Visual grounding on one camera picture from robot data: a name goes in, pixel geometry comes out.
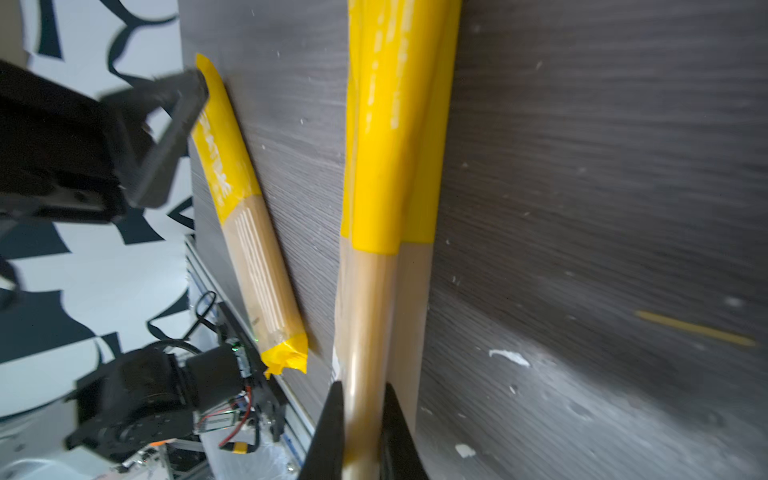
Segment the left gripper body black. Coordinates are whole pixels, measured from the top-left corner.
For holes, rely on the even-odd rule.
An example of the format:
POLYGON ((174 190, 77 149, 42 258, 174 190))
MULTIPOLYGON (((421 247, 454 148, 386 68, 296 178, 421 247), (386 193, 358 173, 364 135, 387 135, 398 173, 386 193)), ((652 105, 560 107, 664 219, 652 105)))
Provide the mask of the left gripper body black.
POLYGON ((1 222, 110 223, 127 210, 96 100, 1 64, 1 222))

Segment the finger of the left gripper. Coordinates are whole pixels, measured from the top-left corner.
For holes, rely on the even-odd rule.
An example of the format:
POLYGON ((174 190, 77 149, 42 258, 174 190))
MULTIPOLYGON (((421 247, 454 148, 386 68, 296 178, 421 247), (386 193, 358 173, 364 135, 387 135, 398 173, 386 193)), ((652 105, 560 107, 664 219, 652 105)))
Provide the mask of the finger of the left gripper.
POLYGON ((207 100, 207 84, 198 69, 116 91, 99 100, 114 172, 130 206, 155 209, 167 202, 187 138, 207 100), (170 121, 155 139, 147 130, 146 120, 157 109, 168 113, 170 121))

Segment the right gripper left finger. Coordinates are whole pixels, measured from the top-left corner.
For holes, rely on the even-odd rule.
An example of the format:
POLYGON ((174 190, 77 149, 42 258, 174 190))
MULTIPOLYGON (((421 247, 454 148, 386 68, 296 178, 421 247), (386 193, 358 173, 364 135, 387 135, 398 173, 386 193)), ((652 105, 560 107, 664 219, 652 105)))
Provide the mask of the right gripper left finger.
POLYGON ((345 446, 344 393, 335 381, 324 404, 298 480, 340 480, 345 446))

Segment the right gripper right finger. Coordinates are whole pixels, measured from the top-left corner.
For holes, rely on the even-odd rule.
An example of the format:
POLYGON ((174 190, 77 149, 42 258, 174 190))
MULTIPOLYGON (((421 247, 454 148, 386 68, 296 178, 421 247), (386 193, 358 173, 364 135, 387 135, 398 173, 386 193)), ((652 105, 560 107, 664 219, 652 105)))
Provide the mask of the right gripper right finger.
POLYGON ((381 480, 428 480, 394 387, 386 384, 380 439, 381 480))

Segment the yellow spaghetti bag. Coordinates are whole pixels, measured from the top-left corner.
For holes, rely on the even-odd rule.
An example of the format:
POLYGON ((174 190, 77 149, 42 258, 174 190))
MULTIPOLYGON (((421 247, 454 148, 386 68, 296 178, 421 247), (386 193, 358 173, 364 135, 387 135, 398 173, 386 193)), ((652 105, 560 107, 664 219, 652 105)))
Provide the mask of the yellow spaghetti bag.
POLYGON ((235 270, 252 339, 267 377, 307 372, 309 342, 282 251, 223 79, 195 58, 208 100, 193 129, 218 223, 235 270))
POLYGON ((348 5, 346 159, 334 375, 345 479, 379 479, 385 401, 416 427, 461 5, 348 5))

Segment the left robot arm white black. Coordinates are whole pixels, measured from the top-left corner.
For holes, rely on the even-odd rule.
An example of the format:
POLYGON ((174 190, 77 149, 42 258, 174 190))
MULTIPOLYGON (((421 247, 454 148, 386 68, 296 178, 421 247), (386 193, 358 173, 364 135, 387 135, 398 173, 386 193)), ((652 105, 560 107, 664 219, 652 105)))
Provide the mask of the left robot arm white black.
MULTIPOLYGON (((27 219, 106 224, 168 200, 208 89, 197 69, 92 99, 1 66, 1 228, 27 219)), ((68 449, 122 463, 190 435, 198 416, 250 394, 247 352, 162 339, 81 378, 68 449)))

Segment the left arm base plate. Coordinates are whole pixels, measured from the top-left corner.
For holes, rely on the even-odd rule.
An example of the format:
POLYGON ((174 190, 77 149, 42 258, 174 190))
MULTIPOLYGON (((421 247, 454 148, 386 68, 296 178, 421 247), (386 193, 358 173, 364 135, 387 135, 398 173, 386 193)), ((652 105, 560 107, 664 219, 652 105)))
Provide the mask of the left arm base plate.
POLYGON ((276 377, 266 376, 267 367, 252 341, 251 334, 245 329, 233 310, 225 302, 217 304, 217 322, 220 325, 222 341, 226 341, 245 362, 246 383, 252 387, 255 410, 266 417, 271 439, 279 441, 285 431, 286 407, 288 400, 278 385, 276 377))

